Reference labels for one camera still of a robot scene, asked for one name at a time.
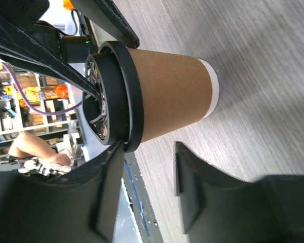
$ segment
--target white cup base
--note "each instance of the white cup base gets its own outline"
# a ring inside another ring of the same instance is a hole
[[[214,110],[215,107],[218,103],[218,99],[219,99],[219,82],[218,82],[218,78],[217,78],[217,74],[214,70],[214,68],[206,61],[201,60],[201,63],[205,66],[205,68],[207,69],[209,76],[211,78],[211,82],[212,82],[212,100],[211,100],[211,104],[209,106],[208,111],[206,112],[206,115],[203,118],[208,117]]]

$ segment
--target brown paper cup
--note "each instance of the brown paper cup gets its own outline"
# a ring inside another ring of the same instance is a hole
[[[214,69],[194,57],[128,49],[143,97],[141,142],[193,124],[210,115],[219,97]]]

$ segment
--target bare skin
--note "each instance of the bare skin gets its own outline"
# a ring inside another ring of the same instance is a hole
[[[9,148],[8,154],[18,158],[35,156],[62,166],[68,166],[71,163],[66,154],[57,154],[43,139],[27,132],[21,133],[15,139]]]

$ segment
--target cup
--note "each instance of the cup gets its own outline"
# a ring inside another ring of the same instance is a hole
[[[113,117],[105,116],[104,131],[111,134],[105,138],[113,139],[101,140],[100,136],[100,142],[104,145],[124,140],[126,151],[134,151],[140,143],[209,116],[217,105],[217,75],[210,64],[203,60],[184,55],[127,49],[118,41],[104,42],[99,53],[88,58],[91,65],[93,57],[99,58],[97,64],[104,64],[104,70],[97,73],[102,85],[99,89],[102,97],[105,97],[105,101],[101,101],[105,104],[105,109],[98,110],[105,110],[107,114],[114,113]],[[113,75],[106,73],[106,63],[113,66],[110,68],[114,70]],[[115,115],[116,107],[122,108],[119,109],[119,117]],[[93,119],[92,112],[84,114]]]

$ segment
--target wooden table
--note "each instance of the wooden table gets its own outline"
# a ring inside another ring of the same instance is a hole
[[[240,179],[304,174],[304,0],[115,3],[141,49],[204,59],[220,82],[210,117],[135,152],[164,242],[186,242],[173,196],[176,140]]]

